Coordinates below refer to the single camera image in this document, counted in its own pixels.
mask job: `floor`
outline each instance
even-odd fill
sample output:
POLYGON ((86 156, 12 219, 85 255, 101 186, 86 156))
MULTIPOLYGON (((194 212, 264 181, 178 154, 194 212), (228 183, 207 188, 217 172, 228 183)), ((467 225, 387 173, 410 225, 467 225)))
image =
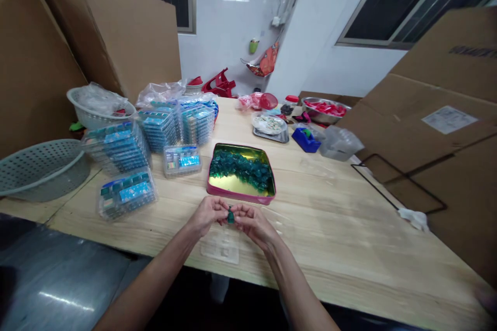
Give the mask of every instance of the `floor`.
MULTIPOLYGON (((0 214, 0 330, 91 330, 150 258, 0 214)), ((147 329, 288 330, 279 293, 230 280, 222 305, 209 273, 184 267, 147 329)), ((415 330, 330 304, 342 331, 415 330)))

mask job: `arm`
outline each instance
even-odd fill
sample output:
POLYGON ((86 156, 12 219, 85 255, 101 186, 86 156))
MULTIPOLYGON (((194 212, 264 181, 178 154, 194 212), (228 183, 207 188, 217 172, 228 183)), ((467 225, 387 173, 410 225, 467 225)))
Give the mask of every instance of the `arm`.
POLYGON ((262 212, 246 204, 231 208, 237 228, 264 252, 296 330, 340 331, 307 283, 285 242, 262 212))
POLYGON ((171 287, 198 240, 211 224, 226 223, 228 204, 220 197, 205 197, 184 227, 114 301, 94 330, 144 329, 171 287))

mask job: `red lid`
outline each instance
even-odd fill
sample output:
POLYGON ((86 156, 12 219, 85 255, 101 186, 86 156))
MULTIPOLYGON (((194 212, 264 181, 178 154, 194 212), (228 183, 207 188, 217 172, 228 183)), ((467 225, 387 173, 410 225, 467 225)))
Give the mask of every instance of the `red lid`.
POLYGON ((278 99, 274 97, 271 93, 264 93, 260 97, 260 107, 266 110, 272 110, 278 106, 278 99))
POLYGON ((298 102, 299 98, 297 96, 286 96, 285 98, 289 102, 298 102))
POLYGON ((190 86, 191 85, 200 85, 200 84, 203 84, 201 77, 196 77, 188 83, 188 85, 190 85, 190 86))

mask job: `metal tin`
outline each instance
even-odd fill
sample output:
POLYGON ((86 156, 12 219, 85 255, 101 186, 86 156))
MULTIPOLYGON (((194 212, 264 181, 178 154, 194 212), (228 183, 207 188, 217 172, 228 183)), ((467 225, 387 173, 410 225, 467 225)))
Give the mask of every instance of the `metal tin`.
POLYGON ((276 196, 276 183, 274 181, 273 170, 271 168, 271 164, 269 163, 269 158, 266 152, 255 147, 226 143, 217 143, 214 147, 214 152, 216 150, 225 150, 232 153, 238 153, 243 155, 247 159, 259 159, 262 163, 265 163, 269 166, 271 182, 268 182, 268 187, 266 190, 264 190, 262 193, 259 193, 256 188, 248 183, 244 183, 235 175, 228 175, 224 177, 209 176, 209 179, 207 180, 207 193, 212 195, 219 195, 220 197, 225 198, 238 199, 250 203, 269 205, 269 203, 271 203, 271 201, 276 196))
POLYGON ((342 106, 342 107, 346 108, 347 112, 352 109, 350 106, 344 105, 344 104, 336 102, 336 101, 327 100, 327 99, 324 99, 324 98, 318 98, 318 97, 305 97, 305 98, 302 98, 302 108, 304 109, 304 111, 307 111, 307 114, 309 114, 309 117, 311 118, 311 120, 313 122, 321 123, 321 124, 324 124, 324 125, 333 125, 336 122, 338 122, 342 117, 341 116, 335 116, 335 115, 329 115, 329 114, 321 113, 321 112, 319 112, 317 110, 314 110, 314 109, 310 108, 309 106, 307 106, 305 104, 305 101, 309 101, 309 102, 325 102, 325 103, 328 103, 328 104, 332 103, 334 105, 342 106))
POLYGON ((267 138, 268 140, 278 141, 281 143, 287 143, 288 141, 290 141, 290 136, 288 135, 288 128, 286 128, 286 130, 284 130, 280 134, 267 134, 261 132, 260 130, 254 127, 252 133, 255 134, 256 136, 267 138))

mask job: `white wall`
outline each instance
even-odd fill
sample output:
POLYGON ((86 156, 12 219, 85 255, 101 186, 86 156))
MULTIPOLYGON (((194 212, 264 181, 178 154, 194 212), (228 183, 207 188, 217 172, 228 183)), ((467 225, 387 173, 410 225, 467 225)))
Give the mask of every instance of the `white wall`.
MULTIPOLYGON (((240 62, 250 61, 270 47, 279 30, 270 26, 279 0, 197 0, 196 35, 179 34, 181 72, 183 78, 201 76, 207 82, 224 68, 226 77, 235 80, 235 92, 251 93, 263 87, 266 78, 255 76, 240 62), (249 42, 260 39, 254 55, 249 42)), ((285 8, 282 0, 280 14, 285 8)))
POLYGON ((337 47, 360 0, 297 0, 267 91, 364 96, 405 51, 337 47))

